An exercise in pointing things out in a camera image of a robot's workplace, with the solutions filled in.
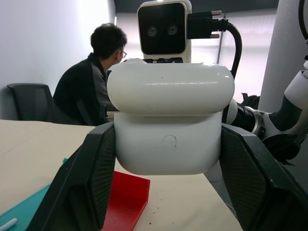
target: man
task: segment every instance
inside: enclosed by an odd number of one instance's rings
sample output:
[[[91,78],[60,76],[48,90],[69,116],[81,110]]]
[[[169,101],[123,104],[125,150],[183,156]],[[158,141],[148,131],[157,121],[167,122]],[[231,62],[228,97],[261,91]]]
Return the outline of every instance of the man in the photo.
[[[106,72],[125,56],[126,34],[114,24],[103,24],[91,35],[91,53],[61,77],[53,96],[55,123],[100,125],[105,105],[112,105],[106,90]]]

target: dark jacket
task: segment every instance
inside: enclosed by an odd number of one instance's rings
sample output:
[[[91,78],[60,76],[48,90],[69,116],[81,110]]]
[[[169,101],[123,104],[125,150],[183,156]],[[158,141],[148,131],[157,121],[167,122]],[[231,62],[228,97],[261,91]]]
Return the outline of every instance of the dark jacket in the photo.
[[[93,126],[107,122],[104,108],[112,104],[105,83],[106,73],[93,53],[69,68],[53,96],[53,122]]]

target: ceiling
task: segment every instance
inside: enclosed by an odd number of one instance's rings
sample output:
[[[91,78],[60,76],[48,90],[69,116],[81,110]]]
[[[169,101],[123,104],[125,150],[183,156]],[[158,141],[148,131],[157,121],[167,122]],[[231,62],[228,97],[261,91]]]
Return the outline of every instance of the ceiling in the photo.
[[[139,6],[149,0],[114,0],[116,13],[136,13]],[[273,9],[278,7],[279,0],[190,0],[192,12],[223,10],[238,12],[249,10]]]

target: eyeglasses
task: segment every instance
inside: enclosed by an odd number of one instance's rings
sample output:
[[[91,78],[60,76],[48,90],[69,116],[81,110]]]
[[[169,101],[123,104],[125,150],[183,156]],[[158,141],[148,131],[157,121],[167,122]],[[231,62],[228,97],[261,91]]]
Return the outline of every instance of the eyeglasses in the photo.
[[[126,57],[127,53],[125,51],[122,51],[122,54],[123,54],[123,58]]]

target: camera lens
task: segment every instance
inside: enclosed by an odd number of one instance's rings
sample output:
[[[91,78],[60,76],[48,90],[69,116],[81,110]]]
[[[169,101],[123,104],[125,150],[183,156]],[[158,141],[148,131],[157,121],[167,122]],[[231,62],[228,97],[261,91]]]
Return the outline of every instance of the camera lens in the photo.
[[[148,35],[153,37],[157,34],[157,30],[154,26],[150,27],[149,30],[148,30]]]
[[[177,30],[178,30],[177,26],[172,25],[172,26],[170,26],[169,29],[168,29],[168,34],[170,34],[170,35],[175,35],[175,34],[177,33]]]

